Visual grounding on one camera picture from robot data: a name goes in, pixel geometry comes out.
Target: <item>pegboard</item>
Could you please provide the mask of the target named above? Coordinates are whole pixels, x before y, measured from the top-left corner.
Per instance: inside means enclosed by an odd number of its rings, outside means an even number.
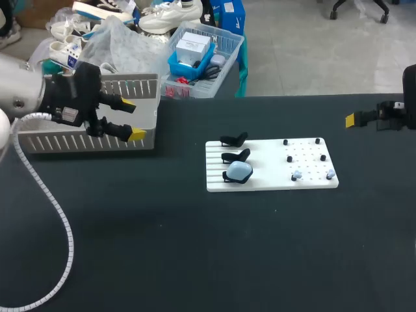
[[[277,140],[247,140],[240,148],[222,146],[220,141],[210,141],[205,145],[207,172],[207,190],[209,192],[241,192],[254,190],[302,190],[334,189],[339,180],[336,175],[326,179],[328,170],[335,170],[325,140],[319,138],[287,138]],[[250,156],[246,163],[253,167],[253,175],[246,184],[226,183],[222,172],[230,164],[224,164],[223,153],[240,153],[249,148]],[[292,181],[295,170],[302,173],[302,178]]]

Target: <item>black tabletop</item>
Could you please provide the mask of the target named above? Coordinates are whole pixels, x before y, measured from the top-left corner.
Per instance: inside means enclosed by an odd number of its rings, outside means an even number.
[[[344,125],[388,99],[162,101],[154,151],[31,157],[75,240],[38,310],[416,311],[416,132]],[[208,193],[205,143],[242,131],[325,138],[339,187]],[[59,280],[65,232],[11,150],[0,199],[0,305],[25,305]]]

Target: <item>concrete floor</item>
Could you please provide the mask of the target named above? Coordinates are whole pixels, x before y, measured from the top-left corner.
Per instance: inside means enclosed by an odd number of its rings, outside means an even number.
[[[329,20],[335,0],[243,0],[248,41],[247,96],[392,93],[404,68],[416,64],[416,5],[349,0]],[[28,59],[47,38],[24,29],[2,52]]]

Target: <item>chair wheel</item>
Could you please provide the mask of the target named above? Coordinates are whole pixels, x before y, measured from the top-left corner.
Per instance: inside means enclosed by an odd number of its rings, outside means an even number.
[[[338,12],[337,11],[332,11],[331,15],[330,15],[330,19],[332,20],[336,20],[338,18]]]
[[[388,20],[389,20],[389,16],[388,15],[383,15],[381,20],[380,20],[380,23],[381,24],[387,24]]]

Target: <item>yellow tag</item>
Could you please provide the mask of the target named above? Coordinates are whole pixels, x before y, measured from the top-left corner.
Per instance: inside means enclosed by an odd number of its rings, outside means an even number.
[[[146,136],[146,131],[141,130],[139,128],[131,128],[131,135],[129,137],[129,141],[138,141],[143,140]]]
[[[123,101],[123,103],[126,103],[126,104],[129,104],[129,105],[136,106],[136,105],[134,105],[134,104],[133,104],[133,102],[132,102],[132,101],[129,101],[128,99],[125,99],[124,97],[122,97],[122,101]]]
[[[354,125],[354,114],[351,114],[350,116],[347,116],[345,118],[345,127],[349,128]]]

